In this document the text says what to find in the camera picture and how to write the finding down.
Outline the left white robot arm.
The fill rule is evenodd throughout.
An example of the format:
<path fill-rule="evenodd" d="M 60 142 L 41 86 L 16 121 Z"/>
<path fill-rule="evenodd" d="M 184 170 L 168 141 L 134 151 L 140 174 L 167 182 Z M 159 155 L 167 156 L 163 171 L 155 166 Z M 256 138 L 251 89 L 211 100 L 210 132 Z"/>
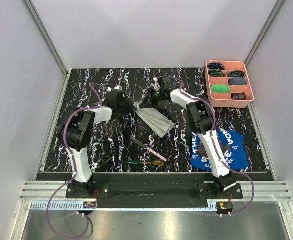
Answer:
<path fill-rule="evenodd" d="M 68 190 L 75 190 L 83 198 L 89 198 L 96 193 L 88 157 L 93 127 L 120 119 L 134 110 L 123 90 L 110 88 L 102 106 L 72 107 L 67 111 L 59 130 L 59 139 L 63 142 L 72 167 L 72 179 L 67 182 Z"/>

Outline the grey cloth napkin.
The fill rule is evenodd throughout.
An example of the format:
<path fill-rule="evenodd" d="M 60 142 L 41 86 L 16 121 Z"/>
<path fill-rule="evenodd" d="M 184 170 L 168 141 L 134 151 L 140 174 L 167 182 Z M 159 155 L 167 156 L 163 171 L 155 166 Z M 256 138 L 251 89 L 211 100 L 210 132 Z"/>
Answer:
<path fill-rule="evenodd" d="M 140 108 L 140 103 L 133 104 L 137 115 L 155 134 L 161 139 L 164 138 L 175 127 L 175 124 L 153 107 Z"/>

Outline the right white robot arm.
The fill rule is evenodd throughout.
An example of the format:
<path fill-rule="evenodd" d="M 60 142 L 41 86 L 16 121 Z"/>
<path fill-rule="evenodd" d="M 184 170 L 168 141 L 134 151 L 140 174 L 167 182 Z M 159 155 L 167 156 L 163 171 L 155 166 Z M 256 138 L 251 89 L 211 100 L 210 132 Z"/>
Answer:
<path fill-rule="evenodd" d="M 139 107 L 146 109 L 158 106 L 161 101 L 170 101 L 186 109 L 188 125 L 200 138 L 209 158 L 214 177 L 211 189 L 218 198 L 225 198 L 237 182 L 219 143 L 215 112 L 207 100 L 185 92 L 182 87 L 173 83 L 173 79 L 174 77 L 167 75 L 154 78 L 154 83 Z"/>

